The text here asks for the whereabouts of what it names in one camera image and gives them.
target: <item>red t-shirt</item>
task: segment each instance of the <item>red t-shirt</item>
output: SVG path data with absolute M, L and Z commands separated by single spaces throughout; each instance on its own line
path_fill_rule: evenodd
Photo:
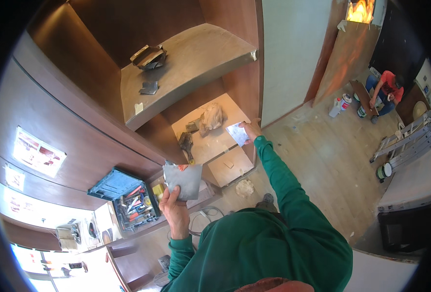
M 395 99 L 400 102 L 402 100 L 402 95 L 404 94 L 404 87 L 395 87 L 393 83 L 394 77 L 395 74 L 391 71 L 384 71 L 381 75 L 381 81 L 383 82 L 383 86 L 381 87 L 381 89 L 386 95 L 392 93 Z

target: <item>wooden floor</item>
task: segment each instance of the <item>wooden floor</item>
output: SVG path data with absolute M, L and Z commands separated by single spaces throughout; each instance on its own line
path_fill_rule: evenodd
M 362 74 L 358 80 L 364 82 L 367 75 Z M 272 141 L 274 150 L 298 178 L 311 201 L 353 245 L 376 218 L 376 203 L 386 188 L 386 183 L 380 184 L 375 176 L 376 168 L 385 157 L 372 164 L 369 160 L 381 139 L 395 133 L 399 120 L 395 111 L 380 117 L 375 125 L 370 122 L 370 117 L 360 119 L 357 115 L 358 102 L 355 101 L 334 119 L 329 117 L 334 98 L 341 97 L 343 93 L 351 94 L 351 86 L 345 86 L 315 108 L 311 108 L 311 102 L 306 103 L 264 129 L 263 134 Z M 254 207 L 266 192 L 275 194 L 259 161 L 256 169 L 243 179 L 249 179 L 254 184 L 255 192 L 250 197 L 238 196 L 234 183 L 223 190 L 223 198 L 212 206 L 226 214 L 228 211 Z M 201 231 L 208 223 L 207 218 L 198 216 L 194 220 L 193 230 Z M 136 244 L 140 248 L 135 260 L 139 259 L 146 273 L 160 272 L 157 258 L 170 254 L 168 231 L 165 227 L 138 238 Z M 130 277 L 128 280 L 131 281 L 134 276 L 124 273 L 124 277 Z

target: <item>fire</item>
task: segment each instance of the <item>fire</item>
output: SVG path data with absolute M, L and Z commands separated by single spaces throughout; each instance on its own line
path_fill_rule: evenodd
M 358 0 L 357 3 L 348 4 L 347 20 L 355 22 L 370 23 L 373 20 L 374 0 Z

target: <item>tool box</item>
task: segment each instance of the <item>tool box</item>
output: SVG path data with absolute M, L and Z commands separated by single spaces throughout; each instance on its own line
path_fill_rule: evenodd
M 87 194 L 113 202 L 123 233 L 135 233 L 139 226 L 160 217 L 157 200 L 148 185 L 136 176 L 113 167 Z

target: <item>wooden shelf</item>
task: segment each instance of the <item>wooden shelf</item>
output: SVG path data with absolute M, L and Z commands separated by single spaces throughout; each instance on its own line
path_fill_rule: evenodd
M 205 137 L 201 137 L 199 132 L 195 132 L 193 134 L 193 147 L 191 148 L 191 153 L 193 154 L 194 162 L 196 164 L 204 164 L 212 161 L 237 146 L 235 140 L 230 136 L 225 128 L 241 121 L 250 122 L 247 116 L 230 98 L 230 96 L 224 93 L 210 102 L 203 104 L 199 108 L 196 108 L 174 123 L 172 125 L 172 129 L 177 139 L 179 139 L 181 133 L 186 131 L 185 126 L 189 122 L 201 117 L 204 110 L 213 102 L 218 103 L 222 107 L 222 110 L 227 114 L 227 120 L 220 128 L 210 130 Z M 186 159 L 188 159 L 186 152 L 184 152 L 184 155 Z
M 126 126 L 136 131 L 196 88 L 256 60 L 256 48 L 218 26 L 204 23 L 162 43 L 165 65 L 142 71 L 129 64 L 121 70 L 121 100 Z M 155 95 L 141 95 L 144 81 L 158 81 Z M 143 110 L 136 114 L 135 104 Z
M 254 168 L 253 163 L 240 146 L 236 146 L 234 149 L 210 162 L 207 166 L 219 187 L 231 183 Z

